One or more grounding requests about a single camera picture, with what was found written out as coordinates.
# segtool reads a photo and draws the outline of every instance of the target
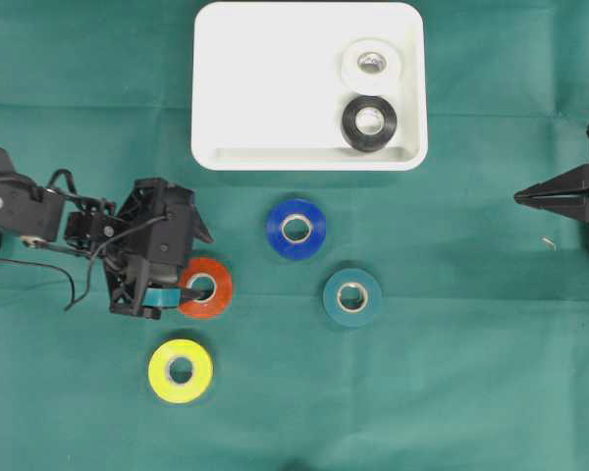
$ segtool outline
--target green cloth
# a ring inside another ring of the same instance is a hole
[[[197,253],[236,285],[218,319],[153,322],[107,312],[100,267],[64,313],[59,275],[0,266],[0,470],[589,470],[588,229],[512,200],[589,161],[589,0],[410,3],[430,150],[414,171],[368,174],[193,161],[202,2],[0,0],[0,146],[16,168],[45,183],[67,167],[81,193],[119,202],[137,178],[195,189],[216,239]],[[291,195],[328,219],[296,263],[264,234]],[[0,256],[57,262],[82,289],[82,260],[5,239]],[[344,266],[385,294],[354,331],[321,301]],[[213,354],[198,403],[148,385],[173,337]]]

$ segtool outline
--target black cable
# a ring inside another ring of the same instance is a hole
[[[79,194],[70,193],[69,191],[65,191],[57,186],[52,186],[49,189],[51,189],[52,191],[54,191],[57,194],[60,194],[61,196],[66,198],[66,200],[75,203],[77,205],[77,207],[82,212],[88,212],[88,210],[83,207],[83,204],[85,204],[87,206],[95,206],[101,212],[107,211],[107,213],[112,216],[113,216],[113,213],[116,209],[116,203],[114,203],[112,201],[107,201],[104,198],[103,199],[96,199],[96,198],[91,198],[89,196],[80,196]]]
[[[70,290],[72,292],[72,294],[70,296],[70,304],[68,304],[68,306],[66,306],[66,309],[68,309],[68,307],[73,302],[75,302],[75,296],[77,295],[77,291],[75,289],[75,281],[72,278],[72,275],[70,275],[70,273],[68,273],[67,270],[64,270],[63,268],[57,267],[55,265],[49,265],[47,263],[28,262],[26,260],[14,260],[11,258],[0,258],[0,263],[11,263],[13,265],[27,265],[30,267],[49,268],[51,270],[55,270],[57,272],[63,273],[68,278],[68,281],[70,282]]]
[[[130,228],[127,229],[126,231],[123,231],[121,233],[119,233],[118,235],[114,235],[113,237],[105,240],[104,242],[102,242],[100,245],[98,245],[98,248],[96,248],[96,250],[94,250],[94,252],[91,254],[91,257],[89,257],[89,265],[87,266],[87,277],[85,279],[85,291],[84,293],[79,296],[77,299],[73,300],[68,306],[66,306],[66,311],[72,309],[75,304],[83,301],[85,299],[85,297],[89,294],[89,289],[91,288],[91,271],[92,268],[94,266],[94,263],[96,262],[96,258],[98,258],[98,255],[100,254],[100,252],[110,243],[115,242],[116,240],[119,240],[123,237],[129,236],[133,233],[136,233],[138,231],[141,231],[143,229],[146,229],[148,226],[151,226],[155,223],[158,223],[159,221],[164,221],[165,219],[168,219],[168,216],[157,216],[155,218],[151,218],[145,222],[143,222],[142,224],[140,224],[139,226],[135,226],[134,228]]]
[[[50,180],[48,181],[48,184],[46,185],[46,187],[53,188],[55,182],[61,176],[64,176],[66,179],[66,185],[68,186],[68,191],[70,193],[77,194],[77,186],[75,185],[75,178],[72,176],[72,172],[70,172],[68,169],[56,170],[54,172],[54,174],[52,174],[52,176],[50,177]]]

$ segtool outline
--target teal tape strip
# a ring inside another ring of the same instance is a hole
[[[144,295],[142,306],[177,307],[181,303],[180,288],[149,288]]]

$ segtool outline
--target teal tape roll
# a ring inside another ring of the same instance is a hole
[[[359,304],[341,303],[341,291],[356,288]],[[336,272],[323,290],[323,304],[327,314],[346,327],[362,327],[371,322],[382,310],[382,289],[379,283],[364,270],[347,268]]]
[[[142,306],[147,307],[177,307],[181,302],[179,288],[149,288],[144,295]]]

